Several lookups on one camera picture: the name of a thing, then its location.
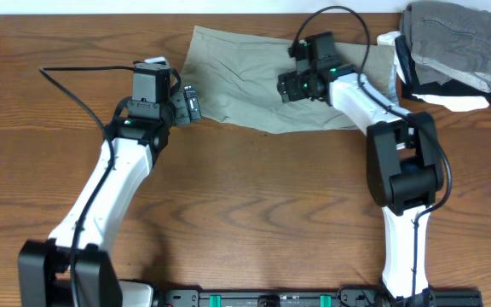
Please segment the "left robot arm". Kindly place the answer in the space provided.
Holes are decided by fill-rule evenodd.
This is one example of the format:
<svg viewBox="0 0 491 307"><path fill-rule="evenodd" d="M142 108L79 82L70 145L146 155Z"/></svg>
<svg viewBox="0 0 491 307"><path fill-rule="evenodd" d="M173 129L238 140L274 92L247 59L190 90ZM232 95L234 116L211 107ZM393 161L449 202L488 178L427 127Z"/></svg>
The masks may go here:
<svg viewBox="0 0 491 307"><path fill-rule="evenodd" d="M164 57L131 66L131 96L100 124L100 157L66 217L45 241L27 240L18 256L24 306L163 306L146 281L120 280L111 251L130 202L167 146L170 129L201 118L196 89L182 86Z"/></svg>

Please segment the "khaki green shorts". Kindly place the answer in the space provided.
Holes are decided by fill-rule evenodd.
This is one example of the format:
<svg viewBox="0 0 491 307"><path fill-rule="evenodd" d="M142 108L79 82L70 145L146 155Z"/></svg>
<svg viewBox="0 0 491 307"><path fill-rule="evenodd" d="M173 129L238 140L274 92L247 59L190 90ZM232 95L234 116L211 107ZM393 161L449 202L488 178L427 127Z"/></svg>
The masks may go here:
<svg viewBox="0 0 491 307"><path fill-rule="evenodd" d="M352 130L341 112L320 101L284 103L278 77L296 64L287 54L290 41L194 28L182 82L193 86L203 116L282 134L313 130Z"/></svg>

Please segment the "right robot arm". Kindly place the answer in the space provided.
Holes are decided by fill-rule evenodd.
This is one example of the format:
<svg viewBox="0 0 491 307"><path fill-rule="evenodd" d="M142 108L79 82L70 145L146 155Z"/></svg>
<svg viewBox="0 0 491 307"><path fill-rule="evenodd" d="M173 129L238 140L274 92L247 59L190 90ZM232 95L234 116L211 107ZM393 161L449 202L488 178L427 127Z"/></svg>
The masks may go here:
<svg viewBox="0 0 491 307"><path fill-rule="evenodd" d="M367 186L384 217L382 282L391 303L417 303L428 292L426 231L446 161L433 118L399 107L345 66L330 32L296 39L288 53L296 69L278 77L282 100L323 101L366 136Z"/></svg>

